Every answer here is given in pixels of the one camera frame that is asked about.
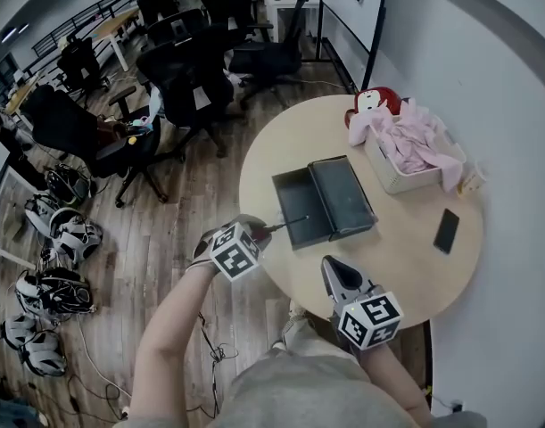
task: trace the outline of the smartphone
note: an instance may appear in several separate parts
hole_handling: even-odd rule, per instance
[[[454,243],[454,237],[457,234],[459,221],[460,218],[454,212],[451,210],[444,210],[439,230],[436,232],[436,237],[434,238],[434,247],[447,255],[450,254],[452,244]]]

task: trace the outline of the ceiling light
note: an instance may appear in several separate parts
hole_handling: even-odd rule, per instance
[[[10,27],[8,30],[6,30],[5,33],[2,36],[2,39],[3,39],[2,42],[4,43],[8,38],[10,38],[12,35],[14,35],[15,31],[16,31],[15,27]]]

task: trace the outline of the black box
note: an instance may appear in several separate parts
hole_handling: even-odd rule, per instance
[[[272,177],[292,248],[334,241],[369,230],[377,221],[347,156],[311,162]]]

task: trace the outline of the wooden floor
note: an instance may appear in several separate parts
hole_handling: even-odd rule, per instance
[[[143,42],[133,38],[126,46],[129,72],[123,72],[115,57],[106,67],[108,75],[115,75],[109,93],[95,93],[90,101],[94,114],[119,114],[108,107],[108,99],[122,88],[136,84],[135,60],[138,47]],[[333,67],[329,63],[304,64],[299,74],[306,81],[326,81],[339,85]],[[147,104],[145,90],[137,85],[137,92],[129,100],[130,110]],[[295,105],[321,95],[343,93],[343,89],[322,82],[302,83],[299,86],[280,86],[280,93]],[[231,111],[238,111],[232,103]],[[113,199],[121,185],[121,179],[112,177],[99,196],[87,202],[84,211],[104,230],[99,250],[79,269],[86,276],[95,293],[100,308],[91,316],[83,317],[82,328],[89,354],[101,372],[118,385],[131,392],[136,349],[145,326],[163,297],[183,274],[199,236],[204,230],[220,225],[239,212],[238,183],[244,155],[251,142],[271,119],[282,111],[277,99],[270,93],[262,93],[251,102],[247,111],[247,125],[231,123],[219,128],[228,146],[228,157],[217,159],[216,147],[205,136],[197,137],[189,146],[186,162],[166,160],[152,167],[162,189],[169,196],[166,204],[160,204],[145,181],[139,178],[128,189],[127,206],[117,209]],[[163,122],[160,151],[168,150],[177,140],[178,132],[168,122]],[[54,165],[55,160],[39,148],[29,157],[42,168]],[[100,180],[100,188],[106,185]],[[12,212],[12,205],[23,204],[28,197],[20,186],[8,188],[0,203],[0,229],[4,218]],[[31,260],[39,252],[35,234],[30,230],[13,245],[21,255]],[[0,322],[5,315],[20,312],[9,285],[22,268],[0,260]],[[270,344],[278,339],[278,333],[287,319],[288,299],[276,288],[265,274],[247,277],[230,284],[220,275],[213,282],[202,313],[208,322],[208,334],[215,343],[225,343],[229,356],[217,367],[219,394],[226,393],[232,380],[249,367]],[[89,389],[104,394],[105,382],[91,367],[83,348],[78,323],[75,318],[59,328],[69,360],[69,375],[78,375]],[[425,350],[422,328],[405,332],[395,341],[394,349],[422,385],[425,381]],[[200,328],[195,328],[186,355],[187,406],[203,405],[212,411],[211,357],[203,342]],[[0,376],[6,376],[8,387],[15,395],[24,396],[29,403],[44,412],[52,426],[107,426],[106,422],[90,416],[68,415],[72,412],[67,388],[67,378],[40,378],[25,370],[15,352],[0,341]],[[26,383],[34,383],[32,390]],[[73,381],[70,391],[83,412],[115,421],[106,401],[92,396]],[[58,408],[48,397],[55,399]],[[126,406],[128,398],[122,396],[112,402],[115,410]],[[191,425],[205,426],[210,419],[201,411],[189,413]]]

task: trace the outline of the railing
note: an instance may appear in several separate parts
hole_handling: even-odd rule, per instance
[[[87,31],[85,35],[91,33],[104,21],[115,17],[116,12],[130,4],[131,1],[132,0],[101,0],[97,4],[93,4],[84,11],[79,12],[74,17],[64,22],[60,27],[54,29],[52,32],[50,32],[50,34],[46,35],[32,47],[35,53],[37,53],[38,58],[28,67],[23,69],[23,71],[29,75],[29,77],[32,77],[38,71],[46,68],[52,62],[56,62],[56,60],[58,60],[61,56],[60,53],[56,53],[56,49],[58,48],[58,40],[60,38],[67,37],[68,35],[72,34],[75,35],[86,28]],[[103,41],[100,41],[94,46],[96,56],[101,54],[107,47],[107,44],[102,44]]]

